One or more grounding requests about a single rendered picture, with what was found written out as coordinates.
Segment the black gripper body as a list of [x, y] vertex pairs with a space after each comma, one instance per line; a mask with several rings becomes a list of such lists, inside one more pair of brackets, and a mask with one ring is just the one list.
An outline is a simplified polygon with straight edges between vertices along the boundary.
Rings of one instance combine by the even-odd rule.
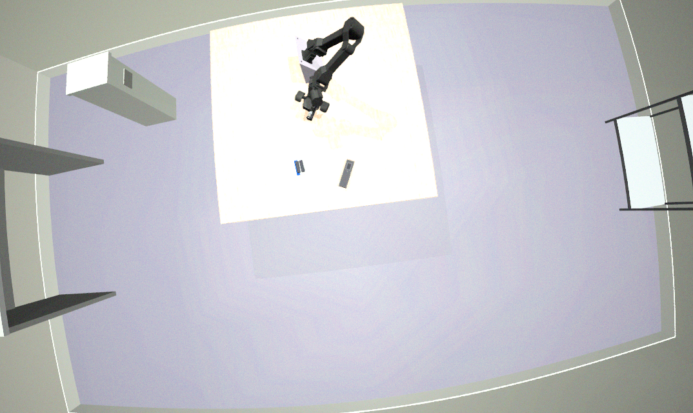
[[[305, 94], [306, 94], [306, 93], [304, 93], [304, 92], [302, 92], [302, 91], [300, 91], [300, 90], [297, 91], [297, 94], [295, 95], [294, 100], [295, 100], [295, 101], [298, 101], [298, 102], [301, 102], [301, 99], [304, 99], [304, 100], [305, 100], [306, 97], [309, 97], [309, 98], [310, 98], [310, 94], [309, 94], [309, 93], [308, 93], [306, 96], [305, 96]], [[304, 100], [303, 100], [303, 102], [304, 102]], [[323, 105], [317, 106], [316, 108], [319, 108], [319, 107], [320, 107], [319, 110], [322, 111], [322, 112], [324, 112], [324, 113], [326, 113], [326, 112], [327, 112], [327, 109], [329, 108], [329, 106], [330, 106], [330, 103], [327, 103], [326, 101], [323, 101]]]

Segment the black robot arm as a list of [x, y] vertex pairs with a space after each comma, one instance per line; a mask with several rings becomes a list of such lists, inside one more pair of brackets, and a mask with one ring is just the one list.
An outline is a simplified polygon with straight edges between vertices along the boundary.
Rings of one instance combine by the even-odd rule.
[[[302, 58], [312, 65], [313, 59], [316, 57], [324, 57], [327, 49], [334, 45], [342, 43], [341, 48], [334, 54], [331, 60], [324, 66], [320, 66], [310, 77], [308, 84], [308, 93], [310, 98], [306, 97], [302, 106], [306, 111], [314, 111], [317, 106], [323, 105], [323, 92], [326, 92], [328, 83], [332, 79], [332, 74], [341, 66], [350, 55], [354, 53], [354, 49], [361, 43], [364, 36], [364, 26], [359, 23], [354, 17], [350, 17], [343, 23], [343, 28], [336, 30], [334, 33], [323, 38], [315, 38], [313, 41], [309, 39], [306, 42], [306, 50], [301, 50]], [[352, 45], [350, 41], [356, 41]], [[320, 84], [324, 85], [321, 86]]]

